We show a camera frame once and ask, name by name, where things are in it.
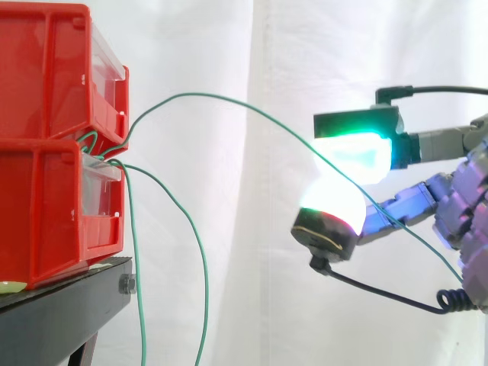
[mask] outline green wire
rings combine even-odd
[[[385,215],[386,217],[388,217],[391,221],[393,221],[396,225],[398,225],[399,227],[401,227],[402,229],[404,229],[405,231],[408,232],[408,234],[410,234],[411,236],[413,236],[414,238],[416,238],[417,240],[419,240],[424,246],[426,246],[427,248],[429,248],[435,255],[437,255],[443,262],[444,264],[449,268],[449,270],[453,273],[454,276],[456,276],[456,278],[462,282],[462,278],[461,276],[456,272],[456,270],[451,266],[451,264],[449,264],[448,260],[446,258],[444,258],[444,256],[442,256],[441,253],[439,253],[437,250],[435,250],[434,247],[432,247],[430,244],[428,244],[423,238],[421,238],[420,236],[418,236],[417,234],[415,234],[412,230],[410,230],[408,227],[406,227],[403,223],[401,223],[399,220],[397,220],[396,218],[394,218],[393,216],[390,215],[390,213],[388,213],[385,209],[382,208],[382,206],[379,205],[378,202],[376,202],[372,196],[370,196],[360,185],[358,185],[355,181],[353,181],[351,178],[349,178],[345,173],[343,173],[339,168],[337,168],[335,165],[333,165],[329,160],[327,160],[326,158],[324,158],[319,152],[317,152],[312,145],[310,145],[303,137],[301,137],[300,135],[298,135],[296,132],[294,132],[291,128],[289,128],[288,126],[286,126],[285,124],[283,124],[282,122],[280,122],[279,120],[277,120],[276,118],[272,117],[271,115],[267,114],[266,112],[264,111],[261,111],[260,109],[258,109],[257,107],[254,107],[250,104],[247,104],[243,101],[238,101],[236,99],[232,99],[232,98],[228,98],[228,97],[224,97],[222,95],[215,95],[215,94],[210,94],[210,93],[199,93],[199,92],[189,92],[189,93],[181,93],[181,94],[176,94],[176,95],[173,95],[172,97],[170,98],[167,98],[165,99],[164,101],[154,105],[153,107],[151,107],[150,109],[148,109],[147,111],[145,111],[144,113],[142,113],[135,121],[134,123],[132,124],[130,130],[129,130],[129,133],[127,134],[127,137],[125,139],[125,141],[118,145],[118,146],[114,146],[114,147],[111,147],[110,149],[107,149],[105,150],[102,154],[100,154],[100,156],[103,156],[105,157],[105,155],[107,155],[108,153],[116,150],[116,149],[119,149],[121,147],[124,147],[125,145],[127,145],[128,141],[129,141],[129,138],[132,136],[132,133],[134,131],[134,128],[137,126],[137,124],[149,113],[151,113],[152,111],[154,111],[155,109],[163,106],[164,104],[172,101],[173,99],[176,99],[176,98],[181,98],[181,97],[207,97],[207,98],[215,98],[215,99],[220,99],[222,101],[228,101],[230,103],[234,103],[234,104],[237,104],[237,105],[240,105],[240,106],[243,106],[245,108],[248,108],[260,115],[262,115],[263,117],[266,117],[268,118],[271,122],[277,124],[279,127],[281,127],[282,129],[286,130],[290,135],[292,135],[293,137],[295,137],[297,140],[299,140],[303,145],[305,145],[306,148],[308,148],[312,153],[314,153],[315,155],[317,155],[321,160],[323,160],[326,164],[328,164],[331,168],[333,168],[336,172],[338,172],[342,177],[346,178],[348,181],[350,181],[353,185],[355,185],[359,191],[373,204],[373,206],[378,210],[380,211],[383,215]]]
[[[136,285],[137,285],[137,307],[139,309],[139,322],[140,322],[140,338],[142,343],[142,358],[140,361],[141,366],[146,366],[146,321],[144,319],[143,308],[143,294],[142,287],[140,285],[140,259],[139,259],[139,244],[137,242],[136,231],[136,219],[134,218],[134,203],[132,199],[132,186],[130,185],[129,173],[126,166],[117,159],[110,159],[110,164],[118,165],[124,170],[125,179],[127,181],[127,190],[129,192],[129,208],[130,208],[130,227],[132,229],[132,239],[134,245],[134,259],[136,262]]]
[[[91,141],[91,145],[88,148],[88,150],[87,150],[87,147],[86,146],[83,146],[82,147],[82,151],[84,153],[88,153],[88,154],[91,154],[92,153],[93,148],[95,147],[95,144],[97,143],[97,140],[98,140],[98,132],[97,131],[90,131],[88,133],[85,133],[83,136],[79,137],[76,140],[77,143],[80,143],[80,142],[85,141],[86,139],[88,139],[90,136],[93,136],[93,140]]]
[[[197,227],[195,226],[193,220],[191,219],[190,214],[186,211],[186,209],[178,202],[178,200],[175,198],[175,196],[167,189],[167,187],[154,175],[151,173],[145,171],[142,168],[138,168],[133,165],[126,164],[126,168],[137,170],[138,172],[141,172],[148,177],[150,177],[153,181],[155,181],[164,191],[166,194],[172,199],[172,201],[175,203],[176,206],[180,209],[180,211],[186,216],[188,219],[188,222],[191,225],[191,228],[193,229],[193,233],[195,234],[195,237],[197,238],[198,242],[198,247],[200,248],[200,254],[201,254],[201,260],[204,263],[204,280],[205,280],[205,311],[204,311],[204,328],[202,329],[201,332],[201,339],[200,339],[200,347],[198,348],[198,354],[197,354],[197,359],[195,361],[195,366],[198,366],[200,364],[200,359],[201,355],[204,351],[204,346],[205,346],[205,339],[207,337],[207,326],[208,326],[208,303],[209,303],[209,281],[208,281],[208,267],[207,267],[207,256],[205,255],[205,250],[204,246],[202,244],[202,241],[200,239],[200,235],[198,235]]]

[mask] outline white fabric backdrop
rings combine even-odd
[[[482,0],[90,1],[92,17],[131,72],[131,120],[177,92],[216,92],[279,117],[307,138],[313,114],[366,108],[383,85],[488,85]],[[408,131],[467,124],[486,99],[425,95],[400,102]],[[318,176],[285,132],[224,102],[174,101],[137,128],[123,160],[157,174],[196,219],[210,267],[202,365],[481,365],[478,314],[434,316],[365,294],[308,268],[289,233]],[[392,172],[378,200],[456,162]],[[204,282],[185,218],[133,173],[148,364],[194,363]],[[439,245],[432,221],[415,230]],[[125,253],[132,253],[126,231]],[[358,248],[345,275],[434,303],[453,276],[395,233]],[[93,365],[140,362],[136,301],[98,337]]]

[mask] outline bright white light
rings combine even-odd
[[[313,147],[360,185],[376,184],[390,171],[391,140],[376,133],[315,139]],[[318,156],[316,163],[322,173],[330,174],[330,167]]]
[[[362,193],[337,172],[315,181],[303,196],[300,206],[333,215],[361,234],[366,219],[366,203]]]

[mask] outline red plastic drawer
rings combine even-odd
[[[108,190],[83,155],[72,140],[0,140],[0,282],[36,287],[122,250],[124,173],[110,167]]]
[[[86,6],[0,2],[0,50],[0,138],[124,141],[129,72]]]

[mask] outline coiled cord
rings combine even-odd
[[[446,313],[457,311],[478,310],[462,288],[457,290],[440,290],[437,293],[437,302]]]
[[[325,258],[316,257],[314,255],[312,257],[312,260],[310,261],[310,267],[322,275],[328,275],[332,278],[335,278],[336,280],[360,288],[361,290],[370,292],[372,294],[380,295],[388,299],[395,300],[400,303],[404,303],[405,305],[409,305],[411,307],[416,307],[417,309],[428,311],[430,313],[444,315],[447,313],[454,313],[458,311],[478,310],[477,306],[473,304],[473,302],[466,294],[466,291],[463,290],[462,288],[458,290],[438,291],[437,302],[441,307],[441,309],[439,309],[437,307],[431,307],[430,305],[427,305],[425,303],[420,303],[419,301],[409,299],[408,297],[403,297],[385,290],[381,290],[380,288],[377,287],[372,287],[368,284],[363,284],[362,282],[353,280],[352,278],[346,277],[343,274],[334,272],[330,268],[329,261]]]

